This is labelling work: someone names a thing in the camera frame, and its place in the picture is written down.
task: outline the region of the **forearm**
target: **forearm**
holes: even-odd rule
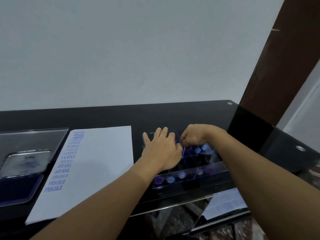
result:
[[[117,180],[54,220],[32,239],[116,239],[158,173],[139,159]]]
[[[270,239],[315,239],[320,192],[226,132],[211,133],[235,185]]]

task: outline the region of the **paper document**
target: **paper document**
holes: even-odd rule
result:
[[[213,195],[203,216],[209,220],[228,212],[247,208],[237,188],[218,192]]]
[[[133,164],[131,126],[72,130],[26,224],[61,216]]]

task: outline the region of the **acrylic organizer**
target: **acrylic organizer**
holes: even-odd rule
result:
[[[175,133],[175,142],[180,142],[180,136]],[[150,140],[153,140],[154,133],[147,133]],[[153,189],[161,189],[165,186],[181,183],[196,178],[206,177],[227,171],[216,150],[208,145],[194,145],[183,148],[183,153],[179,163],[170,170],[160,172],[152,182]]]

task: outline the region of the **metal screw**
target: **metal screw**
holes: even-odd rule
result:
[[[296,145],[296,149],[298,149],[299,151],[305,152],[306,149],[304,149],[303,147]]]

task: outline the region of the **black table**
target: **black table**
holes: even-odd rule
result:
[[[134,161],[142,153],[143,132],[154,132],[156,128],[165,126],[182,132],[189,124],[219,126],[249,148],[293,173],[311,168],[320,158],[315,150],[230,100],[0,112],[0,131],[130,125]],[[303,147],[305,151],[298,150],[296,146]],[[58,154],[59,151],[48,166],[46,176]],[[0,237],[25,231],[37,232],[49,222],[24,225],[45,181],[46,178],[30,202],[0,208]],[[149,187],[132,215],[207,198],[215,192],[234,187],[228,172],[174,184],[160,191]]]

